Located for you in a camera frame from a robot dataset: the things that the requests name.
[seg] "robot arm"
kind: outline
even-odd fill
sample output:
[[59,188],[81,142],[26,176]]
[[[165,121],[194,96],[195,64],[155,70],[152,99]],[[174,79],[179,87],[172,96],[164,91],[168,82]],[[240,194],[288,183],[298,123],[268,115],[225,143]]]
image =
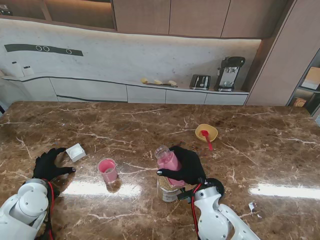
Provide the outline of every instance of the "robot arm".
[[0,208],[0,236],[6,240],[34,240],[48,208],[47,183],[29,179]]
[[194,205],[201,210],[198,222],[198,235],[201,240],[224,240],[232,226],[231,240],[260,240],[260,238],[228,206],[218,203],[221,194],[215,186],[201,189],[195,193]]

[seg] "clear cup with pink liquid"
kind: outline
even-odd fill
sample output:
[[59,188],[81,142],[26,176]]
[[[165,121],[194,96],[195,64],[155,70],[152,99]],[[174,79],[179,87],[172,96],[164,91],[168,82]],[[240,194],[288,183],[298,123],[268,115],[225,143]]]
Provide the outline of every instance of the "clear cup with pink liquid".
[[116,162],[111,158],[105,158],[99,162],[98,171],[107,184],[111,184],[117,179],[116,166]]

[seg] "upper cabinet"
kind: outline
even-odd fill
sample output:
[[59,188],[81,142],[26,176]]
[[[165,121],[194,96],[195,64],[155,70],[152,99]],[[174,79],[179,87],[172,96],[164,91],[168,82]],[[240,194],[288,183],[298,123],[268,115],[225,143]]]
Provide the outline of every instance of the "upper cabinet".
[[222,37],[270,37],[284,11],[287,1],[288,0],[231,0],[222,31]]
[[111,3],[86,0],[44,0],[48,13],[55,22],[113,29]]
[[119,32],[168,34],[170,0],[113,0]]
[[42,2],[39,0],[0,0],[0,5],[6,5],[13,16],[30,19],[45,19]]
[[171,0],[169,33],[219,38],[224,28],[229,3],[230,0]]

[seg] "plastic bottle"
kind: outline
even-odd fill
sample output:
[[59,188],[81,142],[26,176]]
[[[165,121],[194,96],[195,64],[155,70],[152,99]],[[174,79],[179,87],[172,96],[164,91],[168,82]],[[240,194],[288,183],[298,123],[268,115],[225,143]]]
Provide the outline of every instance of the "plastic bottle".
[[[178,171],[181,169],[181,164],[176,155],[173,151],[170,151],[167,146],[163,145],[158,147],[157,150],[155,150],[154,155],[157,159],[159,169],[169,169],[172,171]],[[171,178],[168,178],[168,180],[173,186],[182,187],[186,184],[183,180],[178,181]]]

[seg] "black toaster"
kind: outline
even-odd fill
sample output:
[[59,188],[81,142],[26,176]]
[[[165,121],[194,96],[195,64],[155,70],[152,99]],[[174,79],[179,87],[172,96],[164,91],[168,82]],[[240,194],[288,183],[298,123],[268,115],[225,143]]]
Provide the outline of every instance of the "black toaster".
[[190,89],[208,90],[211,76],[194,74],[190,82]]

